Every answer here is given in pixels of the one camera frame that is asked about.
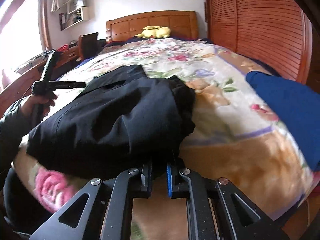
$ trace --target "wooden chair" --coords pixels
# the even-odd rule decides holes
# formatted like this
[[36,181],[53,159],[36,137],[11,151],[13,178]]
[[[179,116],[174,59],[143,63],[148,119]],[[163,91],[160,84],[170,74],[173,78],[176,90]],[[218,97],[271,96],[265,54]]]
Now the wooden chair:
[[97,32],[79,36],[78,48],[81,61],[91,58],[97,54],[99,49],[97,38]]

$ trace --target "bright window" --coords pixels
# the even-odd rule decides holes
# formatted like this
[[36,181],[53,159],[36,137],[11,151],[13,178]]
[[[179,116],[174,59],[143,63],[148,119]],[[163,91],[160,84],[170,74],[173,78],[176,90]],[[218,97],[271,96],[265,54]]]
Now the bright window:
[[43,52],[38,3],[40,0],[24,1],[0,34],[0,68],[11,80],[17,78],[17,67]]

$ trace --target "hand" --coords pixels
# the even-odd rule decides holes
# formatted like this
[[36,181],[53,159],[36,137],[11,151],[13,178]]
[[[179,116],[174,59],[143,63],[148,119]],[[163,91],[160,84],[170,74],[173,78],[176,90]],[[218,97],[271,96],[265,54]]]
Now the hand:
[[36,96],[31,94],[20,105],[20,110],[25,117],[30,117],[33,111],[33,106],[43,104],[43,116],[47,116],[50,112],[50,106],[55,105],[53,101],[54,99],[57,99],[57,96],[53,92],[49,92],[45,96]]

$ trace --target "bed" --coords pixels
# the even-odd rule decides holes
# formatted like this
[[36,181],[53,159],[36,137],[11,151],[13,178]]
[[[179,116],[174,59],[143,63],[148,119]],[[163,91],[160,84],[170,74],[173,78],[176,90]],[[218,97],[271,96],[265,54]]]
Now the bed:
[[[147,25],[169,26],[177,38],[125,42]],[[109,45],[60,80],[89,82],[132,64],[142,65],[149,77],[178,76],[196,90],[196,128],[181,144],[180,157],[203,177],[229,178],[273,220],[303,201],[319,182],[286,126],[244,79],[249,71],[268,71],[229,49],[196,40],[195,12],[147,12],[108,21],[106,26]],[[35,70],[28,72],[26,82],[39,78]],[[57,91],[59,98],[50,115],[81,91]],[[29,192],[47,210],[55,212],[88,179],[48,171],[26,155],[27,140],[25,137],[20,145],[14,168]],[[47,192],[45,183],[49,187],[59,184],[60,194]],[[167,197],[165,176],[154,181],[149,200],[134,201],[132,223],[132,239],[188,238],[185,201]]]

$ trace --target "blue rubber grip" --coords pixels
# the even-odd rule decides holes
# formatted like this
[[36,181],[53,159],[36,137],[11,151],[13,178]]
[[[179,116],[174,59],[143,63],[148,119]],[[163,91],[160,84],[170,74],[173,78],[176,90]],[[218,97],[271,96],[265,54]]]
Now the blue rubber grip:
[[167,165],[167,187],[168,187],[168,196],[172,197],[172,181],[171,181],[170,165]]

